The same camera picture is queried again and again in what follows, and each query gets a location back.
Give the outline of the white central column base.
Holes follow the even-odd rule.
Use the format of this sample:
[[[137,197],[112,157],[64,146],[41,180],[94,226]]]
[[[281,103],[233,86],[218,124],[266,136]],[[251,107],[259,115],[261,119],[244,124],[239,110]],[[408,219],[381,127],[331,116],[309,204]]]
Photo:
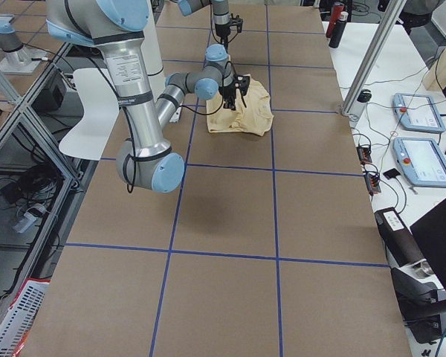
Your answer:
[[[141,46],[141,51],[154,101],[156,101],[158,96],[162,94],[165,89],[164,65],[161,59],[161,51],[155,29],[151,1],[146,0],[146,4],[149,10],[149,15],[147,25],[143,30],[144,41]]]

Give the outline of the far teach pendant tablet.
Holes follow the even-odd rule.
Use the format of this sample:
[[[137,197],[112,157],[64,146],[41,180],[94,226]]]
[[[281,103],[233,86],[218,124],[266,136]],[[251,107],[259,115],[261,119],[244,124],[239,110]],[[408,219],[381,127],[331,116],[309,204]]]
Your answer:
[[[395,93],[392,107],[399,123],[406,130],[428,133],[443,133],[446,130],[430,95]]]

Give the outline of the cream long-sleeve graphic shirt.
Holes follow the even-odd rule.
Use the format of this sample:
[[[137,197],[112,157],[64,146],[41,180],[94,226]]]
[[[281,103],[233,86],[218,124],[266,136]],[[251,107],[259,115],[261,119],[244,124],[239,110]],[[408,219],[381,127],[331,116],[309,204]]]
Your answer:
[[[250,77],[248,93],[244,96],[246,107],[243,106],[240,94],[236,97],[236,110],[224,109],[219,106],[222,96],[216,96],[206,101],[207,130],[209,133],[243,132],[263,136],[271,129],[273,114],[270,106],[270,95],[264,86]]]

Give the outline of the black drink bottle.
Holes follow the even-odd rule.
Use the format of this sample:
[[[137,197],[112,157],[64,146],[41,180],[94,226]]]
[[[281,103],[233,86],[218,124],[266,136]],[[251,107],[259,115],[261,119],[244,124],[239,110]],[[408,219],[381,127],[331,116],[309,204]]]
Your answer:
[[[337,48],[339,46],[343,36],[343,32],[345,31],[348,16],[349,14],[346,11],[342,11],[340,13],[339,18],[335,22],[334,29],[332,31],[332,36],[329,41],[330,48]]]

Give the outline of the near teach pendant tablet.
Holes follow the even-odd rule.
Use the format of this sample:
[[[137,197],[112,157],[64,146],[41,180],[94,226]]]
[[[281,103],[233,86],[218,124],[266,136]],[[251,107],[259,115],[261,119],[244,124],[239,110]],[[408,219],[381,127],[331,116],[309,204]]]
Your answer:
[[[395,138],[392,150],[412,186],[446,188],[446,160],[433,139]]]

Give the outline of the white plastic chair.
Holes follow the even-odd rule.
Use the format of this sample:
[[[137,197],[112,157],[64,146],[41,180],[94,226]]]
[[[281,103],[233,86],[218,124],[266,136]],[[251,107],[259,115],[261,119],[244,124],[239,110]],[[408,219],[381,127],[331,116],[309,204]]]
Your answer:
[[[63,154],[85,160],[100,160],[119,115],[117,97],[105,69],[81,68],[74,72],[77,93],[83,105],[82,119],[59,143]]]

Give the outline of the aluminium frame post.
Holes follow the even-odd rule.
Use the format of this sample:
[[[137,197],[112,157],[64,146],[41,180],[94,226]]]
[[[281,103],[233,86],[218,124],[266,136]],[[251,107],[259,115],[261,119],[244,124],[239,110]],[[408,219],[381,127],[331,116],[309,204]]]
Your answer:
[[[385,14],[382,17],[381,22],[378,24],[375,34],[363,57],[358,72],[352,81],[349,92],[346,95],[343,105],[341,106],[342,115],[347,116],[351,113],[352,107],[363,89],[363,86],[365,85],[366,80],[368,79],[368,76],[372,71],[372,68],[374,67],[375,62],[406,2],[406,0],[395,0],[389,2]]]

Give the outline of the black label printer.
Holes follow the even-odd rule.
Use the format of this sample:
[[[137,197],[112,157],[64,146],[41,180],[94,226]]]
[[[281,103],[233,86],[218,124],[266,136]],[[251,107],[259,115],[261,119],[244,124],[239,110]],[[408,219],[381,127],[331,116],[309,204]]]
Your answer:
[[[390,266],[402,267],[425,261],[413,235],[395,208],[377,210],[374,216]]]

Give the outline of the teach pendant tablet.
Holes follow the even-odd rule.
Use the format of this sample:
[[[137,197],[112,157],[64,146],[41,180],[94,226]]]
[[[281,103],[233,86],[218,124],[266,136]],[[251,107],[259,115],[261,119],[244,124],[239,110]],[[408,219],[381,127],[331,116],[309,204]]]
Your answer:
[[[406,130],[428,133],[443,133],[446,130],[430,95],[395,93],[392,107],[399,123]]]
[[[446,160],[433,139],[395,138],[392,150],[412,186],[446,188]]]

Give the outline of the black monitor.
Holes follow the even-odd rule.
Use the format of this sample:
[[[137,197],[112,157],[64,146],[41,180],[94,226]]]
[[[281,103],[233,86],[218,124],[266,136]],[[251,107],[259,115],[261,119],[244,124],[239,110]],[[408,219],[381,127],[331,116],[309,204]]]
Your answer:
[[[410,226],[413,238],[446,289],[446,199]]]

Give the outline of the brown paper table cover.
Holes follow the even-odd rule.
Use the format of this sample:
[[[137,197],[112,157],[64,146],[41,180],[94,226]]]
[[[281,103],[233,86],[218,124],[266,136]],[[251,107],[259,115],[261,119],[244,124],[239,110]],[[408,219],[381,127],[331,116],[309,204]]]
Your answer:
[[[233,5],[236,68],[271,95],[263,136],[165,129],[168,194],[97,165],[24,356],[408,356],[410,347],[318,12]]]

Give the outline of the white perforated basket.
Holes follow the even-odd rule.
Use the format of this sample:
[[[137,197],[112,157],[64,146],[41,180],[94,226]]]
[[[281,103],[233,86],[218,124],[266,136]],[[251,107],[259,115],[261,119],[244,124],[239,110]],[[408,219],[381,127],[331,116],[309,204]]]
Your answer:
[[[19,356],[44,300],[50,280],[28,278],[0,325],[0,356]]]

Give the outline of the red drink bottle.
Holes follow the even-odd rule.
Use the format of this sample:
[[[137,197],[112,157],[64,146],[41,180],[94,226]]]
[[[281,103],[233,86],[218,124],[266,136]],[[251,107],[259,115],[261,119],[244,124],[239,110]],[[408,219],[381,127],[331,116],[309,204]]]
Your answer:
[[[329,24],[326,29],[326,38],[332,37],[332,32],[335,28],[336,22],[339,19],[341,13],[344,11],[345,4],[340,1],[335,1],[331,8]]]

